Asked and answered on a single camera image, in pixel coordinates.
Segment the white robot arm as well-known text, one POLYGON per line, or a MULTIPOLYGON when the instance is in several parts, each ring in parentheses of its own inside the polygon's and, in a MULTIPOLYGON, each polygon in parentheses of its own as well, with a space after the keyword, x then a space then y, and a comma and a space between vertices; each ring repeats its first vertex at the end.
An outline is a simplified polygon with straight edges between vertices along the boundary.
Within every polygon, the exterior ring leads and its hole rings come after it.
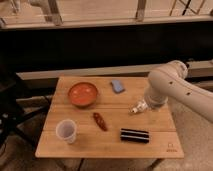
POLYGON ((187 82, 187 74, 187 66, 178 60, 156 67, 148 74, 144 100, 155 109, 172 97, 213 123, 213 93, 187 82))

